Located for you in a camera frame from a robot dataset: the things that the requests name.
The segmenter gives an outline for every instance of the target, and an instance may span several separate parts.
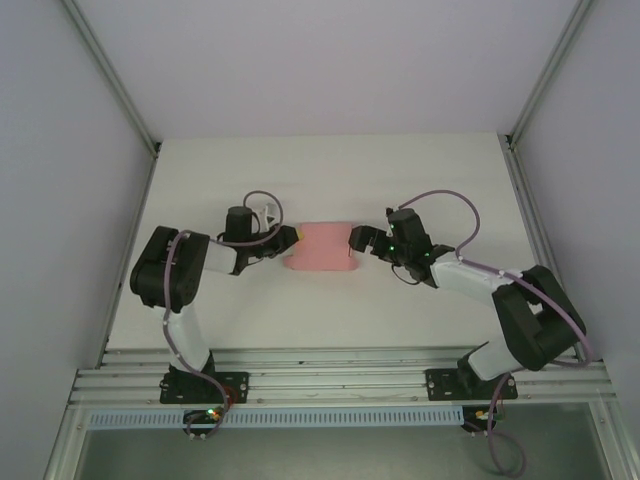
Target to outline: pink sponge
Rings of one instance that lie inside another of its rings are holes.
[[[294,246],[294,253],[284,259],[293,270],[346,271],[358,268],[358,262],[350,256],[349,223],[304,223],[299,227],[302,240]]]

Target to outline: purple cable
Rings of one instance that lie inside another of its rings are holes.
[[[169,317],[171,316],[171,288],[170,288],[171,264],[173,263],[173,257],[176,254],[176,249],[178,248],[178,244],[180,243],[180,240],[182,240],[185,236],[189,235],[190,233],[191,232],[189,230],[183,230],[182,232],[178,233],[178,235],[176,235],[176,237],[173,239],[173,242],[171,242],[171,247],[169,248],[169,253],[167,254],[167,263],[164,267],[164,284],[163,285],[164,285],[165,311],[162,319],[162,332],[164,333],[164,338],[167,340],[167,343],[169,344],[169,348],[171,349],[173,354],[176,356],[178,361],[182,364],[182,366],[189,373],[211,383],[214,387],[218,389],[218,391],[220,392],[220,395],[222,395],[222,401],[224,405],[223,411],[220,414],[220,419],[215,423],[213,428],[207,433],[205,438],[208,438],[218,431],[218,429],[222,425],[222,420],[224,420],[224,416],[227,414],[227,411],[229,410],[229,401],[227,399],[227,392],[225,392],[224,387],[215,378],[207,375],[206,373],[199,372],[198,370],[193,368],[191,365],[189,365],[184,358],[182,358],[182,355],[178,351],[178,347],[173,341],[173,338],[171,338],[171,333],[169,332]],[[187,433],[189,435],[191,435],[192,423],[193,422],[187,424]]]
[[[278,211],[280,213],[280,220],[278,221],[278,224],[276,225],[276,228],[273,230],[273,232],[271,232],[269,235],[267,235],[263,239],[254,240],[252,242],[224,242],[221,240],[217,240],[213,237],[211,237],[210,239],[211,242],[217,243],[218,245],[223,245],[225,247],[254,247],[256,245],[262,245],[263,243],[268,242],[278,234],[278,232],[282,228],[282,225],[284,224],[284,209],[282,208],[282,203],[280,203],[280,200],[278,200],[278,198],[273,193],[269,193],[265,190],[252,190],[249,193],[247,193],[242,199],[243,206],[245,207],[247,206],[247,200],[249,200],[249,197],[251,197],[252,195],[266,195],[267,197],[271,198],[274,202],[276,202],[276,205],[278,206]]]
[[[417,196],[413,197],[411,200],[408,200],[407,202],[405,202],[402,205],[400,205],[398,207],[398,209],[406,208],[409,205],[411,205],[412,203],[420,200],[421,198],[428,197],[428,196],[431,196],[431,195],[436,195],[436,194],[453,195],[454,197],[457,197],[457,198],[461,199],[462,201],[464,201],[469,206],[469,208],[471,208],[471,210],[473,211],[473,215],[474,215],[475,220],[476,220],[476,226],[475,226],[475,228],[473,230],[473,233],[466,240],[464,240],[462,243],[460,243],[460,245],[458,245],[456,247],[455,254],[456,254],[456,257],[458,258],[458,260],[461,263],[464,263],[465,265],[469,265],[470,267],[478,268],[480,270],[484,270],[484,271],[493,273],[495,275],[505,276],[508,279],[516,282],[518,285],[522,286],[523,288],[526,288],[531,293],[535,294],[540,300],[542,300],[547,305],[549,305],[553,310],[556,311],[556,313],[558,313],[558,315],[560,315],[560,317],[562,317],[562,319],[565,322],[567,322],[567,324],[569,325],[571,330],[573,330],[573,332],[576,334],[576,337],[578,338],[578,340],[582,344],[582,346],[584,348],[584,353],[585,353],[585,359],[582,362],[569,363],[569,362],[562,362],[562,361],[556,360],[556,361],[553,361],[552,363],[554,363],[555,365],[563,366],[563,367],[573,367],[573,368],[581,368],[581,367],[586,367],[587,365],[589,365],[591,363],[593,357],[594,357],[593,349],[591,348],[591,345],[590,345],[589,341],[587,340],[587,337],[585,336],[585,334],[582,332],[582,330],[580,330],[580,328],[578,327],[576,322],[573,320],[573,318],[571,318],[571,316],[562,307],[560,307],[560,305],[558,305],[553,299],[549,298],[549,296],[547,296],[544,292],[540,291],[539,289],[537,289],[536,287],[534,287],[530,283],[525,282],[520,277],[517,277],[516,275],[513,275],[513,274],[511,274],[509,272],[504,272],[504,271],[499,270],[497,268],[491,267],[489,265],[484,265],[482,263],[473,262],[471,260],[466,260],[462,256],[462,254],[461,254],[462,249],[464,247],[466,247],[467,245],[469,245],[473,241],[473,239],[476,238],[476,236],[478,235],[478,232],[480,231],[480,213],[478,212],[478,209],[476,208],[476,206],[473,204],[473,202],[471,200],[469,200],[463,194],[455,192],[453,190],[431,190],[429,192],[421,193],[420,195],[417,195]],[[506,476],[508,478],[519,478],[520,476],[522,476],[522,474],[524,474],[524,472],[525,472],[525,470],[527,468],[527,456],[525,454],[524,448],[522,447],[520,442],[518,442],[518,440],[515,437],[513,437],[513,436],[511,436],[511,435],[509,435],[507,433],[503,433],[503,432],[494,432],[493,428],[492,428],[493,411],[495,410],[496,405],[498,404],[498,397],[500,396],[500,391],[502,390],[502,387],[504,386],[505,382],[508,379],[509,379],[509,374],[505,373],[502,376],[502,378],[500,379],[500,381],[498,382],[498,385],[496,386],[495,391],[493,392],[493,396],[491,398],[491,403],[489,404],[489,422],[488,422],[488,426],[487,426],[487,437],[488,437],[488,441],[489,441],[489,452],[491,454],[491,459],[493,460],[493,463],[496,466],[496,468],[498,469],[498,471],[502,475],[504,475],[504,476]],[[498,436],[501,436],[503,438],[507,438],[507,439],[511,440],[518,447],[518,449],[520,450],[520,453],[522,455],[522,466],[520,467],[520,469],[517,472],[512,473],[512,472],[507,471],[502,466],[500,461],[498,460],[498,455],[496,453],[495,445],[493,443],[494,435],[498,435]]]
[[[191,427],[193,427],[193,424],[196,423],[196,420],[203,420],[204,418],[206,418],[206,414],[204,413],[198,413],[196,415],[191,415],[189,417],[189,420],[187,421],[187,434],[189,435],[189,437],[191,437]]]

